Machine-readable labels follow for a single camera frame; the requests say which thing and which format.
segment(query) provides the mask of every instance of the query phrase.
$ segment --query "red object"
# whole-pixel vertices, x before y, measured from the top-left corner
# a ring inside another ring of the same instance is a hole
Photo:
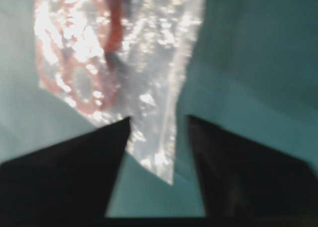
[[[45,0],[35,0],[35,8],[37,9],[41,2]],[[59,11],[51,11],[54,14],[52,23],[63,35],[63,30],[71,25],[76,25],[76,21],[70,16],[70,11],[77,5],[80,0],[48,0],[49,5],[60,7]],[[116,51],[122,40],[124,28],[122,25],[123,18],[123,2],[122,0],[91,0],[95,4],[97,13],[100,17],[109,16],[109,23],[97,22],[98,29],[96,31],[99,43],[106,53]]]
[[[69,59],[68,69],[64,71],[63,80],[71,88],[70,97],[76,102],[76,109],[85,114],[92,114],[110,108],[116,100],[115,72],[112,62],[106,64],[98,59],[86,63],[79,62],[74,56]],[[89,98],[81,97],[81,90],[76,87],[76,72],[84,71],[89,77],[91,87]]]

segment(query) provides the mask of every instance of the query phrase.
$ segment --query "red washer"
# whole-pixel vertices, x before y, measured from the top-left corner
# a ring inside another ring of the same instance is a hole
[[[84,114],[109,109],[116,100],[113,64],[109,59],[98,59],[81,63],[72,56],[63,75],[75,108]]]

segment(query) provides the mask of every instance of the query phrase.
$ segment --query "teal background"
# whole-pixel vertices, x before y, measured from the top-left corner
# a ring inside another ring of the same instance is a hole
[[[318,0],[207,0],[177,107],[174,185],[126,155],[107,214],[203,216],[186,115],[318,170]],[[33,0],[0,0],[0,161],[94,129],[38,88]]]

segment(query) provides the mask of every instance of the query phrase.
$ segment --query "red ring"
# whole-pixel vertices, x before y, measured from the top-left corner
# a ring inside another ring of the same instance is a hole
[[[35,7],[39,6],[39,1],[35,0]],[[60,14],[59,16],[62,20],[67,20],[68,9],[74,5],[74,3],[66,4],[65,0],[60,0],[61,6],[66,8],[64,14]],[[114,52],[120,46],[122,39],[124,28],[122,25],[122,17],[123,17],[123,6],[122,0],[92,0],[93,3],[96,5],[97,9],[99,10],[99,14],[103,16],[105,12],[110,11],[110,26],[108,24],[98,24],[98,41],[101,47],[104,49],[106,53]],[[59,30],[59,33],[63,35],[63,22],[62,21],[52,21],[53,24]]]
[[[68,69],[64,71],[63,80],[71,88],[70,97],[76,102],[76,109],[85,114],[92,114],[95,111],[109,109],[116,101],[116,86],[115,86],[115,71],[112,62],[106,58],[106,66],[108,73],[105,70],[105,64],[98,64],[92,59],[88,62],[81,63],[74,56],[69,59]],[[93,74],[86,67],[94,65],[97,67],[98,73]],[[84,67],[92,81],[92,91],[99,91],[102,97],[96,97],[91,94],[90,100],[85,102],[80,99],[76,87],[73,84],[73,76],[78,66]]]
[[[50,45],[52,47],[53,53],[58,58],[59,71],[62,74],[64,72],[64,70],[65,70],[64,69],[63,55],[62,55],[60,49],[57,47],[56,44],[51,42]],[[44,71],[44,59],[45,59],[44,54],[46,52],[44,51],[44,48],[43,48],[43,42],[40,41],[40,40],[37,40],[35,49],[36,49],[36,67],[37,67],[40,79],[42,80],[45,88],[51,93],[57,93],[57,92],[63,91],[63,89],[58,85],[57,80],[56,79],[49,79],[47,77],[47,74]]]

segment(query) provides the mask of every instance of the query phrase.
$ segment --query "clear plastic bag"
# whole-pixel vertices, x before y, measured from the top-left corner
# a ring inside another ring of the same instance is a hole
[[[131,116],[127,151],[168,183],[204,1],[35,0],[41,86],[97,127]]]

